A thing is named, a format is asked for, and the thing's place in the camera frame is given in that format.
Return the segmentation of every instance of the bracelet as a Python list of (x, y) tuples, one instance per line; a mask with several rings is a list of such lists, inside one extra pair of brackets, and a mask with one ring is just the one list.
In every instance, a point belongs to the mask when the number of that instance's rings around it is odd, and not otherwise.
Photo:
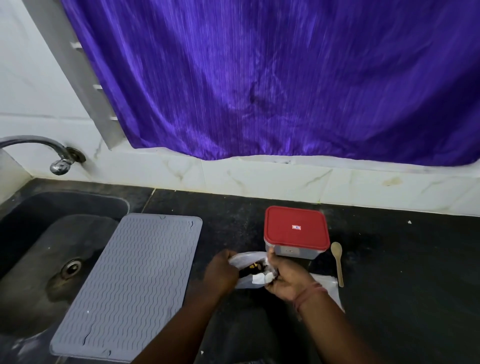
[(294, 298), (293, 302), (293, 307), (295, 308), (295, 311), (298, 312), (300, 306), (310, 298), (311, 295), (313, 295), (316, 292), (327, 292), (327, 290), (322, 287), (322, 285), (318, 282), (313, 282), (309, 286), (307, 286), (302, 292), (297, 294), (297, 296)]

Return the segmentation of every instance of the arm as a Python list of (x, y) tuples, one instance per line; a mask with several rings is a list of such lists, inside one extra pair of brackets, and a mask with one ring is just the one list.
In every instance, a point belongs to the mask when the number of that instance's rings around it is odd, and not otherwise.
[(224, 250), (212, 259), (197, 292), (186, 299), (132, 364), (193, 363), (213, 312), (238, 281), (238, 269), (228, 264), (234, 254)]
[[(293, 301), (315, 280), (298, 264), (279, 258), (271, 248), (268, 261), (278, 269), (279, 278), (266, 288), (285, 301)], [(299, 307), (321, 358), (328, 364), (382, 363), (357, 335), (345, 314), (326, 292), (313, 293)]]

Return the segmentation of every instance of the silicone mat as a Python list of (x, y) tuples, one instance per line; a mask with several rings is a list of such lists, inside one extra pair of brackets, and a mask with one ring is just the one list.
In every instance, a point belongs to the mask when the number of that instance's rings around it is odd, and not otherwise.
[(202, 220), (129, 214), (50, 342), (54, 355), (132, 361), (181, 308)]

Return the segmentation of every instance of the red lid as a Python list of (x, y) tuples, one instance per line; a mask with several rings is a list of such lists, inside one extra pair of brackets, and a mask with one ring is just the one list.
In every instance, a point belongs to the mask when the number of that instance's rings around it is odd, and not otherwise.
[(272, 245), (314, 250), (330, 247), (325, 215), (302, 208), (270, 206), (265, 211), (264, 238)]

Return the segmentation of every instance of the sink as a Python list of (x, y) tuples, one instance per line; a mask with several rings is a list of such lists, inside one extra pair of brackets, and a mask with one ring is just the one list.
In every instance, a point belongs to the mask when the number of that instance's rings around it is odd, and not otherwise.
[(42, 192), (0, 220), (0, 335), (27, 338), (61, 320), (129, 209), (117, 197)]

